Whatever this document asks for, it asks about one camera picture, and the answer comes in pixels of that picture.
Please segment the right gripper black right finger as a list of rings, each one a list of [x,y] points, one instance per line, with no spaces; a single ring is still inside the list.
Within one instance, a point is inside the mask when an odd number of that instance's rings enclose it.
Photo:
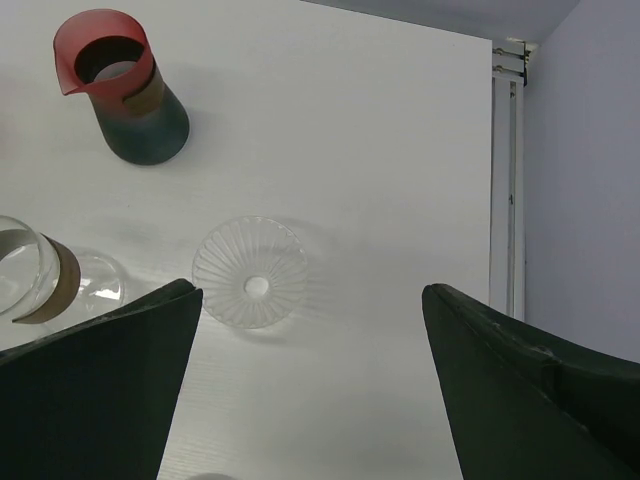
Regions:
[[[466,479],[636,479],[639,366],[446,285],[422,310]]]

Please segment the clear ribbed glass dripper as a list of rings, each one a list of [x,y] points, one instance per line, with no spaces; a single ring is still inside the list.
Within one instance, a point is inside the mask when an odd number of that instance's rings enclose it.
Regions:
[[[228,220],[199,245],[192,263],[203,309],[234,328],[261,329],[285,319],[306,293],[308,262],[297,236],[261,216]]]

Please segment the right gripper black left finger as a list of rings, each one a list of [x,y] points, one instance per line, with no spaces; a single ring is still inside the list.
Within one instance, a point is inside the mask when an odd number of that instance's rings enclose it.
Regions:
[[[178,279],[2,352],[2,478],[156,478],[202,301]]]

